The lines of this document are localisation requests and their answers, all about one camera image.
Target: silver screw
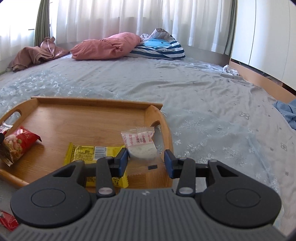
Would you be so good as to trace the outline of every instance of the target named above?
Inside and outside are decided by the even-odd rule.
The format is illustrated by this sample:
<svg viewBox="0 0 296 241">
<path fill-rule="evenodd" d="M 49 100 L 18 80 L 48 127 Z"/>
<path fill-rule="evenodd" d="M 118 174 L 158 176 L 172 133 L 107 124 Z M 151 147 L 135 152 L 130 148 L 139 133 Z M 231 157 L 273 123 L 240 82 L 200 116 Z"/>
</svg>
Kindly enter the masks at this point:
<svg viewBox="0 0 296 241">
<path fill-rule="evenodd" d="M 179 193 L 184 194 L 184 195 L 191 194 L 191 193 L 193 193 L 193 189 L 190 187 L 182 187 L 179 189 Z"/>
<path fill-rule="evenodd" d="M 113 192 L 111 188 L 103 187 L 98 190 L 98 193 L 101 195 L 109 195 Z"/>
</svg>

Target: brown blanket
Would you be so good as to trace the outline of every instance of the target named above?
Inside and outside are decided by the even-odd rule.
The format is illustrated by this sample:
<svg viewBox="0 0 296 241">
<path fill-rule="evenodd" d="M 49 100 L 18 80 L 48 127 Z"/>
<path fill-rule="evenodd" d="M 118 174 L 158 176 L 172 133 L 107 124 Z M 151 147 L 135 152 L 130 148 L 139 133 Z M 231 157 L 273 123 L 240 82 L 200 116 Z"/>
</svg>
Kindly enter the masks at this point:
<svg viewBox="0 0 296 241">
<path fill-rule="evenodd" d="M 12 68 L 12 71 L 16 72 L 70 53 L 68 50 L 57 47 L 54 41 L 54 37 L 46 37 L 40 47 L 23 48 L 18 52 L 14 61 L 9 64 L 9 68 Z"/>
</svg>

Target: wooden tray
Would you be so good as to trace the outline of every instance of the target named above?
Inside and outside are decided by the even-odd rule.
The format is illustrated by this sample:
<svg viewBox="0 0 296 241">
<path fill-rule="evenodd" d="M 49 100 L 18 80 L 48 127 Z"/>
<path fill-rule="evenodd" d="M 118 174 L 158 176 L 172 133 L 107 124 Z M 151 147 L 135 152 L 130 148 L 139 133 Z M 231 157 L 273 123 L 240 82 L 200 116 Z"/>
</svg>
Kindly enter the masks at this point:
<svg viewBox="0 0 296 241">
<path fill-rule="evenodd" d="M 9 135 L 22 125 L 39 135 L 42 142 L 8 167 L 0 163 L 0 177 L 22 187 L 63 166 L 70 142 L 75 145 L 122 146 L 121 131 L 135 126 L 161 125 L 165 149 L 173 151 L 172 138 L 163 114 L 162 104 L 108 99 L 31 97 L 7 112 L 0 123 L 13 113 L 20 118 Z M 128 177 L 129 188 L 170 187 L 172 182 L 164 169 Z"/>
</svg>

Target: curtain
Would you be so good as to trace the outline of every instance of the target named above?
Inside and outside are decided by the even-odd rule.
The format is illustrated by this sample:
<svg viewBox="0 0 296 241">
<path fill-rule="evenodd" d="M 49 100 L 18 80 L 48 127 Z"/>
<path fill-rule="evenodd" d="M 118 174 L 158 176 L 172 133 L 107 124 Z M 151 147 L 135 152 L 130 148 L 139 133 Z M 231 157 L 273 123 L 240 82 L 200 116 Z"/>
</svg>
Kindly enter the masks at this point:
<svg viewBox="0 0 296 241">
<path fill-rule="evenodd" d="M 233 46 L 236 21 L 237 21 L 237 0 L 232 0 L 229 32 L 228 32 L 228 38 L 227 38 L 226 47 L 224 51 L 224 54 L 229 56 L 231 54 L 231 50 Z"/>
<path fill-rule="evenodd" d="M 56 43 L 163 28 L 181 44 L 224 53 L 231 0 L 54 0 Z"/>
<path fill-rule="evenodd" d="M 34 45 L 40 46 L 45 37 L 50 37 L 49 0 L 40 1 L 34 33 Z"/>
<path fill-rule="evenodd" d="M 0 72 L 19 50 L 34 45 L 40 0 L 3 0 L 0 3 Z"/>
</svg>

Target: pink pillow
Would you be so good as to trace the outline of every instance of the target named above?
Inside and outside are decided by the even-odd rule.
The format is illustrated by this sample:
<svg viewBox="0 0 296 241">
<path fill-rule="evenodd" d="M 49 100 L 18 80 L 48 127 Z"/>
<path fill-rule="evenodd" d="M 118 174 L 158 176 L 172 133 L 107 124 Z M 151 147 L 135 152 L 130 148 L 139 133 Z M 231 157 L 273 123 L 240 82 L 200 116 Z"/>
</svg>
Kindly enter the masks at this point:
<svg viewBox="0 0 296 241">
<path fill-rule="evenodd" d="M 138 35 L 127 32 L 100 40 L 84 40 L 71 49 L 72 58 L 78 60 L 120 58 L 130 53 L 140 41 Z"/>
</svg>

